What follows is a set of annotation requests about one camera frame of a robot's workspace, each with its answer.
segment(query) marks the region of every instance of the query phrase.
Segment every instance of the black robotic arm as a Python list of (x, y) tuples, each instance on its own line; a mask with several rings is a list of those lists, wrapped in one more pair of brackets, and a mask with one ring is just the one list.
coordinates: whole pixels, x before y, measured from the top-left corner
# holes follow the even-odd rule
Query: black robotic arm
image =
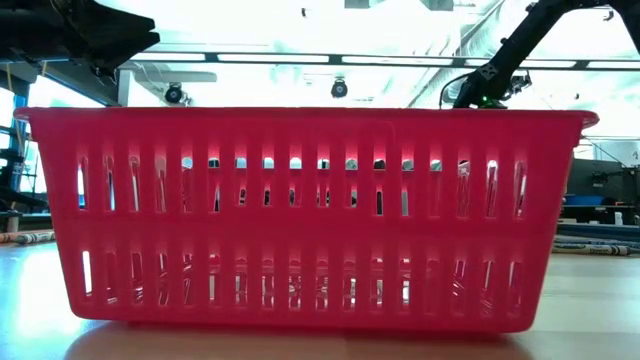
[(562, 15), (576, 9), (609, 5), (627, 27), (640, 51), (640, 0), (540, 0), (489, 62), (471, 73), (462, 84), (454, 108), (499, 107), (511, 84), (513, 72), (533, 51)]

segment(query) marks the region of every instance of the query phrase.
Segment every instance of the ceiling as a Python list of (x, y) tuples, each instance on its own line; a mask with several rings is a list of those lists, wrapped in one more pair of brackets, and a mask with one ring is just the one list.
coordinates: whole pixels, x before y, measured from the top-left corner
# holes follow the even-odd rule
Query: ceiling
[[(530, 0), (454, 0), (452, 11), (438, 10), (446, 1), (436, 0), (99, 2), (154, 18), (161, 43), (149, 51), (491, 57), (524, 18)], [(608, 16), (604, 8), (565, 15), (530, 58), (640, 60), (620, 17), (605, 21)], [(187, 62), (125, 68), (158, 98), (170, 74), (201, 75), (207, 80), (183, 82), (196, 106), (401, 108), (437, 107), (442, 86), (469, 71)], [(330, 95), (336, 77), (349, 87), (345, 98)], [(534, 85), (510, 100), (511, 108), (599, 111), (603, 121), (591, 131), (606, 135), (628, 130), (637, 123), (631, 119), (640, 118), (640, 72), (532, 71), (531, 77)], [(450, 97), (457, 88), (449, 88)], [(632, 130), (640, 136), (640, 125)]]

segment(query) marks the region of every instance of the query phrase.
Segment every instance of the table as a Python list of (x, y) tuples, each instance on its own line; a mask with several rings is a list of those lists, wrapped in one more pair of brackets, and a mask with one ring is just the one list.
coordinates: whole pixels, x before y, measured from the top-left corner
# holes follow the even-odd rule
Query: table
[(640, 259), (553, 255), (530, 331), (420, 337), (90, 321), (55, 244), (0, 246), (2, 359), (638, 359)]

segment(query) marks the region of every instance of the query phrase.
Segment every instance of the security camera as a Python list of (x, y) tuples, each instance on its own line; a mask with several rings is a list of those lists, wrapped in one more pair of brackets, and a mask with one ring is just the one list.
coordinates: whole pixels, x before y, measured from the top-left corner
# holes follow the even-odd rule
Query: security camera
[(336, 79), (331, 87), (331, 96), (334, 98), (342, 98), (347, 96), (347, 92), (349, 89), (347, 88), (347, 83), (344, 82), (344, 79)]
[(169, 89), (164, 94), (164, 99), (171, 105), (189, 105), (191, 99), (186, 92), (182, 91), (182, 83), (171, 83)]

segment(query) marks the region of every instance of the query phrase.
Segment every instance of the basket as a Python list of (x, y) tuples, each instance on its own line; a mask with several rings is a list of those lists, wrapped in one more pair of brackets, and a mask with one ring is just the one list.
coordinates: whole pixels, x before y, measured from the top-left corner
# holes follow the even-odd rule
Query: basket
[(83, 318), (514, 332), (595, 114), (20, 109)]

